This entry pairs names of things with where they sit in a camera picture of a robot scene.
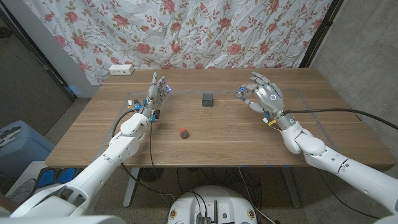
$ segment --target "blue bin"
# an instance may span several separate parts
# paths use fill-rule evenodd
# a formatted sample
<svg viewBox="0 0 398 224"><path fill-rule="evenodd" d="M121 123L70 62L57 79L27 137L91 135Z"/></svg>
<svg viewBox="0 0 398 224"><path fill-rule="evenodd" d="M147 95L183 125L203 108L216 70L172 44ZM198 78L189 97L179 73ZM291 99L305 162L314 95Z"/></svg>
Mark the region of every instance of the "blue bin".
<svg viewBox="0 0 398 224"><path fill-rule="evenodd" d="M16 179L32 161L44 161L55 144L31 128L23 121L16 121L0 129L0 134L20 126L17 139L0 148L0 172Z"/></svg>

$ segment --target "power strip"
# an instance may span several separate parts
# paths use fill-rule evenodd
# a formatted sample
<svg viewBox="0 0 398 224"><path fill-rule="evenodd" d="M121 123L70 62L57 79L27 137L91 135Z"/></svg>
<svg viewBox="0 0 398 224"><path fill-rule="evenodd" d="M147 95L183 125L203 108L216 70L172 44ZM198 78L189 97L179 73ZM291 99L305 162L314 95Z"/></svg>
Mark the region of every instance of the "power strip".
<svg viewBox="0 0 398 224"><path fill-rule="evenodd" d="M109 71L111 75L131 75L134 67L132 65L112 65Z"/></svg>

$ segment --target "white robotic arm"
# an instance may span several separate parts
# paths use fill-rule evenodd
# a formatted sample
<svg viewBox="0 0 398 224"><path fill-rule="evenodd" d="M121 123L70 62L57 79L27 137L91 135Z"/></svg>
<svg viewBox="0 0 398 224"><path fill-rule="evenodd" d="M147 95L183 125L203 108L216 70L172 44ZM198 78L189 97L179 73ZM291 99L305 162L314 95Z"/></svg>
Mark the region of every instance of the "white robotic arm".
<svg viewBox="0 0 398 224"><path fill-rule="evenodd" d="M107 150L73 180L33 195L11 214L11 218L84 215L113 171L137 152L139 143L145 137L144 130L155 119L154 112L170 90L165 77L157 81L157 74L154 73L147 103L121 125L120 132L110 140Z"/></svg>
<svg viewBox="0 0 398 224"><path fill-rule="evenodd" d="M350 159L303 129L291 115L284 113L283 94L275 83L253 72L257 84L242 85L235 96L258 113L270 112L279 127L287 149L294 154L304 153L305 161L313 167L331 172L362 193L398 215L398 180L360 162ZM246 97L253 93L257 103Z"/></svg>

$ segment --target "white fabric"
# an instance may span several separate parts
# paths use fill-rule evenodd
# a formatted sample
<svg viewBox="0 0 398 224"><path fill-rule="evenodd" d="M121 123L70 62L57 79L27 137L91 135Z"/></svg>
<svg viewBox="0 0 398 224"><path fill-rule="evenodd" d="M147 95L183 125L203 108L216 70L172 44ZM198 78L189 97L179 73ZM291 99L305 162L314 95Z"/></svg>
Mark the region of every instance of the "white fabric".
<svg viewBox="0 0 398 224"><path fill-rule="evenodd" d="M331 0L24 0L93 85L135 69L298 67Z"/></svg>

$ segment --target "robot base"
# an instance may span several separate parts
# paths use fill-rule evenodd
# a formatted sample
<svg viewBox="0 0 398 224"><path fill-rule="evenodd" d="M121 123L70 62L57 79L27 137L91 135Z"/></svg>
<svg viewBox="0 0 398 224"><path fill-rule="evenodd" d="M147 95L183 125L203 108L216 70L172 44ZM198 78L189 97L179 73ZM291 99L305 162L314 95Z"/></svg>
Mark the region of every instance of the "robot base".
<svg viewBox="0 0 398 224"><path fill-rule="evenodd" d="M186 192L173 203L169 212L168 224L257 223L256 214L250 202L235 191L214 185L197 187L193 191L197 194L199 204L194 193Z"/></svg>

